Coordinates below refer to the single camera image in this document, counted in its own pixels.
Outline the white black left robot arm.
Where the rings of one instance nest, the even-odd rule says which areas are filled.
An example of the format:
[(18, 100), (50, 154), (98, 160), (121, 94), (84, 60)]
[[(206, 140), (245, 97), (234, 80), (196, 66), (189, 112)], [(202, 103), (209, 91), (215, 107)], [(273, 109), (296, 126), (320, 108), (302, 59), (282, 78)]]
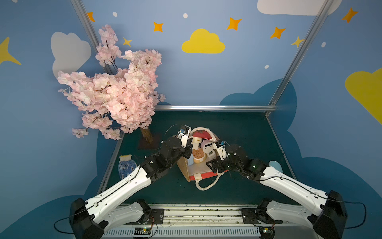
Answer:
[(182, 157), (190, 156), (188, 136), (170, 137), (160, 150), (124, 179), (88, 200), (79, 198), (71, 204), (69, 224), (77, 239), (100, 239), (105, 232), (126, 223), (146, 223), (151, 208), (144, 200), (122, 207), (121, 204), (141, 189), (168, 174)]

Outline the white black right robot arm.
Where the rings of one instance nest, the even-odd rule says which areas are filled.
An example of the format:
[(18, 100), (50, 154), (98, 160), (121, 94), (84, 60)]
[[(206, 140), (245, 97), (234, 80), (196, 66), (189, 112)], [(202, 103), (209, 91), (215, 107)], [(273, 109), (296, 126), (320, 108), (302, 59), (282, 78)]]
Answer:
[(221, 175), (227, 170), (238, 172), (244, 178), (286, 195), (307, 212), (306, 216), (301, 212), (295, 213), (298, 224), (311, 227), (323, 239), (342, 238), (348, 214), (340, 193), (311, 188), (259, 159), (249, 158), (244, 149), (236, 144), (213, 143), (213, 149), (217, 157), (206, 164), (214, 173)]

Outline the white rectangular digital clock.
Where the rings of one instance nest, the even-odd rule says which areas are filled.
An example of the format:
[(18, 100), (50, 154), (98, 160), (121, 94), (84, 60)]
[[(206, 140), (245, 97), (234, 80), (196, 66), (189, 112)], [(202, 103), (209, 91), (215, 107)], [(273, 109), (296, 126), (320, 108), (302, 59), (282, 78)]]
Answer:
[(214, 143), (211, 140), (204, 140), (201, 143), (201, 149), (205, 153), (207, 159), (215, 159), (216, 158)]

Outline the beige red canvas tote bag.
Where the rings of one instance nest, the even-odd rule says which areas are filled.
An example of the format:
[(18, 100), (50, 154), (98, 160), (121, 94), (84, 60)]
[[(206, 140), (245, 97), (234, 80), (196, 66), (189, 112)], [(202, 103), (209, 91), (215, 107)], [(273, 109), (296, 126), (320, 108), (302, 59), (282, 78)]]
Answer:
[[(193, 149), (201, 148), (201, 143), (204, 140), (211, 140), (213, 143), (221, 140), (215, 133), (205, 127), (191, 128), (190, 136), (188, 139), (189, 145), (193, 146)], [(194, 163), (194, 158), (191, 155), (189, 159), (181, 157), (177, 162), (177, 166), (182, 172), (183, 176), (188, 182), (194, 181), (196, 187), (200, 191), (207, 191), (212, 188), (220, 179), (224, 173), (213, 173), (206, 165), (208, 161), (212, 159), (205, 159), (201, 163)]]

